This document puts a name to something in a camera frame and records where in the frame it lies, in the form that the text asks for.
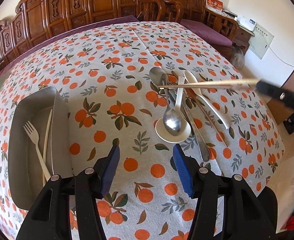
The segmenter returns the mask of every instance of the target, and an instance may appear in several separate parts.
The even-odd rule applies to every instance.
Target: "wooden armrest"
[[[180,23],[184,15],[182,3],[177,1],[164,1],[164,3],[166,5],[166,21]]]
[[[164,21],[166,6],[163,0],[137,0],[137,17],[143,14],[144,21]]]
[[[221,35],[232,40],[238,32],[239,25],[237,21],[229,17],[223,16],[221,14],[215,13],[214,11],[204,8],[204,18],[202,23],[206,24],[208,27],[217,31]]]

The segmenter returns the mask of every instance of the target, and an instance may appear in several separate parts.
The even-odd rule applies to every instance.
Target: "blue gripper pad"
[[[180,182],[183,185],[184,192],[188,194],[189,197],[194,195],[194,190],[192,187],[192,178],[190,171],[187,167],[186,161],[188,157],[185,156],[183,149],[179,144],[173,147],[173,159],[176,165],[176,169],[180,178]]]
[[[119,163],[120,150],[116,145],[109,152],[108,156],[103,164],[103,168],[99,175],[101,176],[101,188],[100,193],[104,196],[109,192],[112,180],[114,179],[115,172]]]

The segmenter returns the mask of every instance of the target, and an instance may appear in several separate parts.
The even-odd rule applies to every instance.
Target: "white chopstick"
[[[47,127],[46,127],[46,134],[45,134],[45,141],[44,141],[44,152],[43,152],[43,160],[46,165],[46,155],[47,155],[47,142],[48,142],[48,134],[49,134],[49,127],[50,127],[50,122],[51,122],[51,116],[53,114],[53,110],[50,110],[49,117],[48,117],[48,122],[47,122]],[[43,173],[43,186],[46,184],[46,178],[45,174]]]
[[[234,79],[234,80],[220,80],[220,81],[204,81],[198,83],[189,83],[183,85],[167,85],[157,86],[158,88],[215,88],[219,86],[255,86],[259,82],[259,79],[246,78],[246,79]]]

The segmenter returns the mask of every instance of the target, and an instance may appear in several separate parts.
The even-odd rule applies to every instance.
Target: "rectangular container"
[[[52,121],[48,134],[46,166],[51,175],[73,176],[69,153],[68,107],[53,86],[21,100],[14,113],[8,145],[8,180],[12,200],[22,210],[29,210],[43,188],[42,169],[36,147],[23,126],[30,121],[39,134],[39,150],[44,150],[50,110]]]

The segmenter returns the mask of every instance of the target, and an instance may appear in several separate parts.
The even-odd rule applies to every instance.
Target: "white fork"
[[[29,138],[31,139],[31,141],[35,144],[36,146],[36,151],[37,151],[37,155],[38,155],[38,159],[41,165],[41,168],[43,170],[43,173],[45,175],[46,180],[48,181],[51,177],[46,164],[44,163],[43,158],[41,157],[40,151],[39,151],[39,147],[38,147],[38,142],[39,142],[39,135],[37,130],[35,129],[35,127],[31,124],[31,122],[27,122],[24,125],[24,129],[26,131],[26,133],[28,134]]]

